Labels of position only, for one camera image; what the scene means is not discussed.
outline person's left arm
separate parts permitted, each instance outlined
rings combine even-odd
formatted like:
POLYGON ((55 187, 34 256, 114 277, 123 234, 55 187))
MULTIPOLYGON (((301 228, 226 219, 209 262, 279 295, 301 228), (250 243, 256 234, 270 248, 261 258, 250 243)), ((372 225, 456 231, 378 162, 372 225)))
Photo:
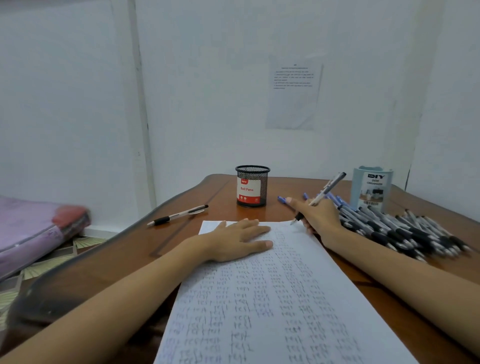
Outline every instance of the person's left arm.
POLYGON ((244 242, 269 230, 257 220, 242 220, 228 227, 222 222, 211 233, 188 238, 70 311, 1 358, 0 364, 102 363, 197 266, 265 251, 272 242, 244 242))

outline black mesh cup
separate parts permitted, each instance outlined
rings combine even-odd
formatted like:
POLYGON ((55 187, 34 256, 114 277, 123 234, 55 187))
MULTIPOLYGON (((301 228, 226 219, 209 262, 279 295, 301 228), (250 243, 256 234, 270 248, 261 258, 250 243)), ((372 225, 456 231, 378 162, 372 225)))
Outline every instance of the black mesh cup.
POLYGON ((260 207, 267 203, 267 179, 270 168, 264 166, 238 166, 237 205, 260 207))

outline ball pens label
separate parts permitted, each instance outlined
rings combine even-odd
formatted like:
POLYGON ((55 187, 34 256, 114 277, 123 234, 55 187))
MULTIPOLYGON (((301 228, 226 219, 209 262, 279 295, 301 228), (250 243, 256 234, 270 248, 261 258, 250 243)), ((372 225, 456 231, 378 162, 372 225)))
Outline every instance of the ball pens label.
POLYGON ((358 206, 372 206, 375 209, 381 210, 386 186, 386 174, 380 171, 365 173, 363 175, 358 206))
POLYGON ((237 200, 247 204, 260 203, 260 180, 237 177, 237 200))

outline forearm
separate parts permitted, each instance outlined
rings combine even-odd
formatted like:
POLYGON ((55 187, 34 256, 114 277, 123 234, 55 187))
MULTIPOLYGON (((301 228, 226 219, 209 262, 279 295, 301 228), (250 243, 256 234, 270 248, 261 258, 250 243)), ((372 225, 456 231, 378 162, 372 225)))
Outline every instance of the forearm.
POLYGON ((4 356, 6 363, 101 363, 204 261, 183 242, 78 306, 4 356))
POLYGON ((324 229, 325 246, 386 286, 480 356, 480 286, 378 245, 346 229, 324 229))

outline pile of pens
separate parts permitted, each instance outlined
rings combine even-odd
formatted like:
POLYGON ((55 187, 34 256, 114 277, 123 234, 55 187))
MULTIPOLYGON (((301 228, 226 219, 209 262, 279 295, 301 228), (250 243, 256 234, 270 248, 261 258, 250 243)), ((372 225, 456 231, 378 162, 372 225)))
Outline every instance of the pile of pens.
MULTIPOLYGON (((309 199, 307 194, 303 194, 303 198, 309 199)), ((464 241, 436 221, 427 216, 415 216, 408 209, 404 215, 393 217, 371 206, 354 210, 340 196, 334 196, 331 192, 325 198, 337 206, 344 228, 421 262, 426 262, 427 255, 456 257, 462 251, 472 251, 464 241)))

